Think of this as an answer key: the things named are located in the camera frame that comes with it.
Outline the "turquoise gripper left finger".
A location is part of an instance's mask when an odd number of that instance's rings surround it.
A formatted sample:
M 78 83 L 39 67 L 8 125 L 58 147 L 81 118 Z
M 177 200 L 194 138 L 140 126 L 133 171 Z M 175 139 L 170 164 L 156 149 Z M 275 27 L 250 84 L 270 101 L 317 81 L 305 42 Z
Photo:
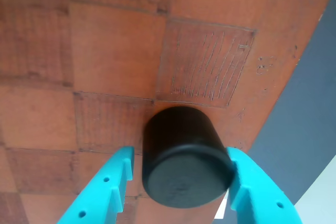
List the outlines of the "turquoise gripper left finger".
M 58 223 L 116 223 L 123 212 L 127 182 L 133 180 L 134 147 L 120 148 L 99 169 Z

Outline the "turquoise gripper right finger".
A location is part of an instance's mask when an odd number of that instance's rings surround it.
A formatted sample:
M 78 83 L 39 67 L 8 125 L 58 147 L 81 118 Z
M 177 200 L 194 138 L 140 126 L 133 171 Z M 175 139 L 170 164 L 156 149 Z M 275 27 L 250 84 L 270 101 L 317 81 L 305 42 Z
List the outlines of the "turquoise gripper right finger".
M 237 148 L 227 151 L 235 172 L 228 198 L 238 223 L 302 223 L 289 198 L 252 158 Z

